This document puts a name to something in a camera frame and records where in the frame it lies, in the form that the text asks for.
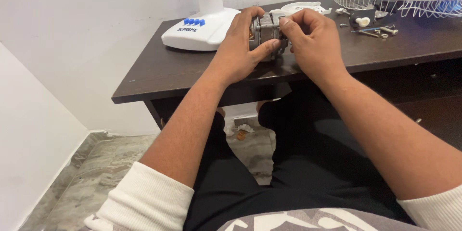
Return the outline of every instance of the leg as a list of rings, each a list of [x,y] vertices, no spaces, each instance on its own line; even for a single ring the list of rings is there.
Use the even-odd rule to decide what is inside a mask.
[[[260,110],[260,124],[276,132],[271,186],[333,195],[373,205],[372,213],[407,219],[320,89],[310,81],[291,87]]]
[[[225,120],[217,112],[199,166],[194,196],[184,231],[217,230],[235,217],[226,209],[261,191],[248,169],[234,155],[223,131]]]

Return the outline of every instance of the right hand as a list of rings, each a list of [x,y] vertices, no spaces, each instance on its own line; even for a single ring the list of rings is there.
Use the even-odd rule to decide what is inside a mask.
[[[335,22],[310,9],[279,20],[281,31],[292,42],[291,52],[302,71],[319,84],[348,74],[342,61]]]

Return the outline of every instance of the forearm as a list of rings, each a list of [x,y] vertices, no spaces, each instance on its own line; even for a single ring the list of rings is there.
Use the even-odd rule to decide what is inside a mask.
[[[213,116],[225,88],[221,81],[204,72],[140,163],[193,187]]]
[[[350,75],[319,84],[398,199],[462,183],[462,153],[413,122]]]

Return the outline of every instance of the hand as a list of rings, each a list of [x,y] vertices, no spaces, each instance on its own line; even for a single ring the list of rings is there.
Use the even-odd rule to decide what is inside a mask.
[[[234,17],[226,38],[204,74],[211,75],[215,80],[221,80],[224,86],[228,87],[245,79],[258,62],[279,47],[280,40],[272,39],[249,51],[249,27],[252,17],[263,16],[264,13],[262,8],[253,6]]]
[[[303,9],[281,18],[279,24],[292,42],[291,52],[295,54],[295,60],[315,84],[348,74],[333,20],[314,10]]]

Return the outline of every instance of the fingernail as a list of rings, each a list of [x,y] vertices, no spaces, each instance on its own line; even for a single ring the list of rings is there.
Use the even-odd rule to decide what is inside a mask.
[[[289,19],[286,17],[282,17],[279,19],[279,25],[284,26],[287,22],[289,22]]]
[[[277,49],[279,45],[281,44],[281,41],[279,39],[273,39],[273,50]]]

